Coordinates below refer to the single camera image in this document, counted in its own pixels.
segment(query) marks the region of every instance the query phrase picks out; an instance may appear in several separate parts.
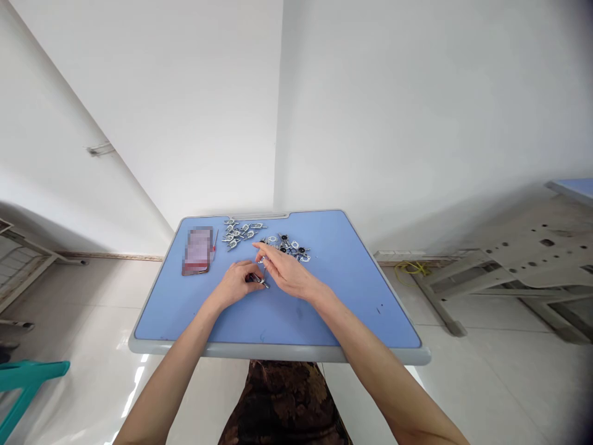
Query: person's right hand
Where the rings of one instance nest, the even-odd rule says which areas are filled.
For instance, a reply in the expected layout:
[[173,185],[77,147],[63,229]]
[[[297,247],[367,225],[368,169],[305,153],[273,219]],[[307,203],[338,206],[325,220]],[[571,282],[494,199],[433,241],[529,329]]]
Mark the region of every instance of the person's right hand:
[[253,245],[259,249],[255,262],[263,258],[264,266],[278,287],[287,294],[310,302],[315,297],[332,292],[293,256],[262,242]]

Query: camouflage pants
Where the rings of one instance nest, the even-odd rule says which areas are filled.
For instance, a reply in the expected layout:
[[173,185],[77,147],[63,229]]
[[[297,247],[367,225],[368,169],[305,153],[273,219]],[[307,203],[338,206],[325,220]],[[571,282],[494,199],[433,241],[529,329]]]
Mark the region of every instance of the camouflage pants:
[[252,360],[219,445],[342,445],[352,441],[326,380],[311,362]]

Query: yellow cable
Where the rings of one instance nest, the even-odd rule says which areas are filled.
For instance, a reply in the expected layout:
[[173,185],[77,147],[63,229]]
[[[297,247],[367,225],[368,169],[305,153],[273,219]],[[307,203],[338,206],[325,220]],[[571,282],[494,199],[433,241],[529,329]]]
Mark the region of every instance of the yellow cable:
[[[407,269],[407,267],[412,266],[415,270],[409,271]],[[417,284],[406,284],[404,283],[401,279],[400,279],[400,275],[397,273],[397,269],[401,269],[403,270],[406,274],[410,274],[410,275],[414,275],[414,274],[422,274],[422,276],[427,276],[431,274],[431,271],[428,268],[428,263],[420,263],[419,261],[414,261],[414,263],[411,263],[409,261],[402,261],[400,264],[398,264],[397,266],[393,267],[393,271],[395,272],[395,277],[397,278],[397,281],[399,281],[400,283],[402,283],[404,286],[408,286],[408,287],[414,287],[417,286]]]

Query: teal plastic chair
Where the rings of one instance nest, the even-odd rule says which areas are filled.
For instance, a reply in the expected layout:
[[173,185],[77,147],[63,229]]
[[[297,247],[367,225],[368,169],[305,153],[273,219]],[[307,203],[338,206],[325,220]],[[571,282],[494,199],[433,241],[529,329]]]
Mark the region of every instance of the teal plastic chair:
[[29,360],[0,365],[0,392],[22,388],[20,397],[0,425],[0,445],[4,445],[11,435],[41,385],[46,380],[65,375],[69,368],[70,362],[40,363]]

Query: person's left hand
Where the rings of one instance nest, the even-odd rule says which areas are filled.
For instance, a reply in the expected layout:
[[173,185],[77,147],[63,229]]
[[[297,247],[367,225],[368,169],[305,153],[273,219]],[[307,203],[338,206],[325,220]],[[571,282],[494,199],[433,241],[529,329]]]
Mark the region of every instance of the person's left hand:
[[229,270],[222,277],[220,284],[216,286],[216,289],[214,289],[208,298],[216,301],[221,306],[221,309],[226,309],[250,292],[264,289],[265,286],[263,284],[254,281],[245,281],[247,275],[250,273],[260,278],[264,277],[257,264],[252,263],[250,260],[232,263]]

